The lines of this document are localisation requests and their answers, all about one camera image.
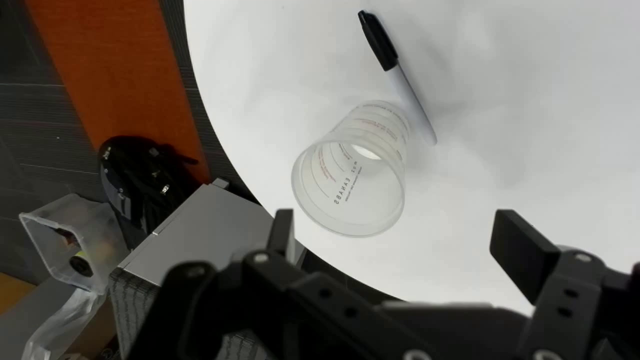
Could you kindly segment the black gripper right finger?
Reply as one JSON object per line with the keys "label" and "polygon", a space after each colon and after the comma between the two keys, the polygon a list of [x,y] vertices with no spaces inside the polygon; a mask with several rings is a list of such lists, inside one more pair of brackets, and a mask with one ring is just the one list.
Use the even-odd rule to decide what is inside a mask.
{"label": "black gripper right finger", "polygon": [[489,254],[531,303],[517,360],[640,360],[640,272],[555,246],[516,209],[493,213]]}

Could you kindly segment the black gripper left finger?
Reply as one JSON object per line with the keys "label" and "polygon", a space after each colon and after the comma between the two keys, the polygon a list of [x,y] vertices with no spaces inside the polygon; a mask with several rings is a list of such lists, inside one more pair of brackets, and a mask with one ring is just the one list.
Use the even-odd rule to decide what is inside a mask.
{"label": "black gripper left finger", "polygon": [[379,307],[284,256],[293,212],[278,209],[268,241],[215,270],[168,270],[126,360],[215,360],[250,331],[276,360],[427,360],[427,349]]}

